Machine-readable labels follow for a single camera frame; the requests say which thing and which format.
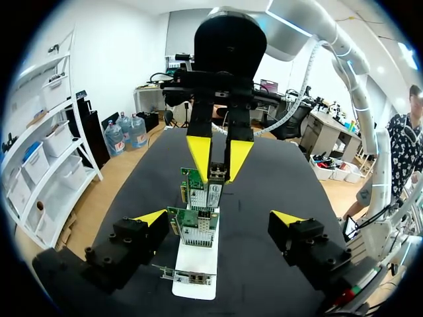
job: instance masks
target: black tabletop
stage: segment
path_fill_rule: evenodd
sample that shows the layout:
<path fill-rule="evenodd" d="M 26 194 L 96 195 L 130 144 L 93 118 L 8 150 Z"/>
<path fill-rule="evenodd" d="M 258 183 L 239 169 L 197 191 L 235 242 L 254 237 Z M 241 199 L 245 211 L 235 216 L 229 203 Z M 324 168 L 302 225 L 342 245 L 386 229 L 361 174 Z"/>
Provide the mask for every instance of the black tabletop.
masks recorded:
<path fill-rule="evenodd" d="M 156 140 L 114 199 L 95 244 L 121 217 L 184 207 L 180 167 L 195 167 L 185 136 L 185 129 L 172 129 Z M 225 137 L 216 133 L 214 161 L 223 159 L 224 147 Z M 161 272 L 151 266 L 140 266 L 113 297 L 130 305 L 134 316 L 314 316 L 322 292 L 297 267 L 288 266 L 267 233 L 268 215 L 275 209 L 316 218 L 333 241 L 344 245 L 326 193 L 300 150 L 288 142 L 256 138 L 235 182 L 224 187 L 220 207 L 215 300 L 174 296 L 172 281 L 160 279 Z M 170 231 L 152 263 L 174 267 L 178 243 Z"/>

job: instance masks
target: bolt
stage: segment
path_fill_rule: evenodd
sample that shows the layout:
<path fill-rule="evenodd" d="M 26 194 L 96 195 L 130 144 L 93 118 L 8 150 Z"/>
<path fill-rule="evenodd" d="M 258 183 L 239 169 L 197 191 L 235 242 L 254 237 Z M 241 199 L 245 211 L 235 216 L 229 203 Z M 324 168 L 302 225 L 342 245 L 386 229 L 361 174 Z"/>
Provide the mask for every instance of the bolt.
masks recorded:
<path fill-rule="evenodd" d="M 91 248 L 90 246 L 87 246 L 87 247 L 85 248 L 85 253 L 86 253 L 86 254 L 94 254 L 94 250 L 93 250 L 93 248 Z"/>

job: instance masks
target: plastic bottle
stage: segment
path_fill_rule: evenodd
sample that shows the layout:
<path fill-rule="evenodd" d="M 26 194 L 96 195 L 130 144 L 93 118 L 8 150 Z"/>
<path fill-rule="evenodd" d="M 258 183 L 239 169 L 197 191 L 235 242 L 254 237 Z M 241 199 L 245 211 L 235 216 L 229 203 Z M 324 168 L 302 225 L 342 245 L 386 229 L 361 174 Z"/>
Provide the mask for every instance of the plastic bottle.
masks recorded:
<path fill-rule="evenodd" d="M 125 149 L 124 134 L 119 125 L 114 125 L 112 120 L 108 121 L 108 127 L 104 131 L 106 144 L 110 155 L 113 157 L 122 154 Z"/>
<path fill-rule="evenodd" d="M 116 124 L 122 128 L 122 133 L 124 134 L 124 141 L 129 143 L 130 140 L 130 127 L 131 120 L 128 117 L 125 117 L 125 112 L 120 113 L 120 117 L 116 120 Z"/>
<path fill-rule="evenodd" d="M 133 148 L 143 147 L 147 143 L 147 132 L 143 118 L 132 114 L 130 139 Z"/>

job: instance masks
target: box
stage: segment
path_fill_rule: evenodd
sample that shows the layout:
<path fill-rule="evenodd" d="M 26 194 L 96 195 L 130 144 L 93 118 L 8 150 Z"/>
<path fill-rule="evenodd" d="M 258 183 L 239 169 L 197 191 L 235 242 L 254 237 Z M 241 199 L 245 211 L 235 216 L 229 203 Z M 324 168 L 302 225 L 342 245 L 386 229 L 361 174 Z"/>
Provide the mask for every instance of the box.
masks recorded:
<path fill-rule="evenodd" d="M 60 182 L 73 190 L 78 190 L 87 179 L 82 157 L 76 155 L 71 155 L 66 159 L 58 174 Z"/>
<path fill-rule="evenodd" d="M 27 151 L 29 156 L 24 159 L 22 167 L 34 184 L 38 184 L 50 167 L 44 153 L 43 142 L 35 142 Z"/>
<path fill-rule="evenodd" d="M 6 197 L 10 199 L 18 215 L 22 215 L 26 203 L 31 196 L 31 191 L 28 184 L 25 182 L 21 168 L 19 168 L 16 173 L 13 173 L 8 181 L 7 187 L 9 190 Z"/>
<path fill-rule="evenodd" d="M 60 157 L 72 144 L 69 120 L 58 123 L 58 127 L 49 136 L 43 138 L 46 153 L 51 157 Z"/>
<path fill-rule="evenodd" d="M 345 177 L 345 181 L 348 183 L 357 183 L 364 175 L 356 165 L 352 163 L 346 164 L 350 167 L 350 173 Z"/>
<path fill-rule="evenodd" d="M 41 101 L 47 111 L 59 106 L 71 96 L 69 76 L 64 75 L 51 82 L 49 79 L 42 86 Z"/>
<path fill-rule="evenodd" d="M 318 167 L 316 162 L 313 160 L 313 155 L 310 155 L 309 164 L 316 174 L 318 180 L 327 180 L 333 173 L 333 170 Z"/>
<path fill-rule="evenodd" d="M 338 164 L 341 164 L 341 165 L 344 164 L 344 162 L 341 161 L 341 160 L 334 159 L 334 161 L 335 161 L 335 164 L 337 164 L 337 165 Z M 343 181 L 345 179 L 345 177 L 347 177 L 350 174 L 350 167 L 347 164 L 345 164 L 345 167 L 346 167 L 345 170 L 340 169 L 340 168 L 335 168 L 333 170 L 332 175 L 329 178 L 331 180 L 338 180 L 339 182 Z"/>

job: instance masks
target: storage bin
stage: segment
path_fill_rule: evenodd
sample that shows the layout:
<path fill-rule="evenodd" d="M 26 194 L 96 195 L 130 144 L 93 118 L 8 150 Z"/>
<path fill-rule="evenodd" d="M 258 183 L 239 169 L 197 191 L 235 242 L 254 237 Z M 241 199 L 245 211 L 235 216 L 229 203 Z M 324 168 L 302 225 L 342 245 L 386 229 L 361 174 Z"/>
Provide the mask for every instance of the storage bin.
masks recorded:
<path fill-rule="evenodd" d="M 332 175 L 333 170 L 328 170 L 326 168 L 320 168 L 317 166 L 316 162 L 313 160 L 313 155 L 310 155 L 309 164 L 316 174 L 318 180 L 327 180 Z"/>
<path fill-rule="evenodd" d="M 50 167 L 44 153 L 43 142 L 35 142 L 26 150 L 22 167 L 34 184 L 38 184 Z"/>
<path fill-rule="evenodd" d="M 46 153 L 51 157 L 59 157 L 72 144 L 72 133 L 69 120 L 58 123 L 58 127 L 49 136 L 43 138 Z"/>
<path fill-rule="evenodd" d="M 344 162 L 341 160 L 334 160 L 335 164 L 343 164 Z M 343 181 L 345 177 L 350 174 L 350 167 L 346 165 L 345 170 L 341 170 L 340 168 L 335 168 L 333 170 L 332 175 L 329 177 L 331 180 L 338 180 L 339 182 Z"/>
<path fill-rule="evenodd" d="M 66 159 L 58 174 L 60 182 L 73 190 L 78 190 L 87 179 L 82 157 L 75 155 Z"/>
<path fill-rule="evenodd" d="M 21 168 L 12 174 L 8 181 L 7 188 L 9 190 L 7 191 L 6 197 L 10 199 L 16 212 L 21 216 L 31 196 L 31 191 L 28 184 L 25 182 Z"/>
<path fill-rule="evenodd" d="M 350 167 L 350 173 L 349 175 L 345 177 L 345 181 L 348 183 L 354 183 L 354 184 L 357 183 L 363 177 L 362 172 L 356 165 L 352 163 L 346 163 L 346 164 Z"/>
<path fill-rule="evenodd" d="M 41 101 L 44 103 L 47 111 L 59 106 L 71 96 L 69 89 L 69 76 L 61 76 L 57 79 L 48 82 L 49 79 L 42 86 Z"/>
<path fill-rule="evenodd" d="M 40 238 L 45 244 L 50 245 L 53 240 L 54 233 L 56 231 L 56 225 L 50 218 L 50 216 L 44 210 L 40 222 L 38 223 L 35 235 Z"/>

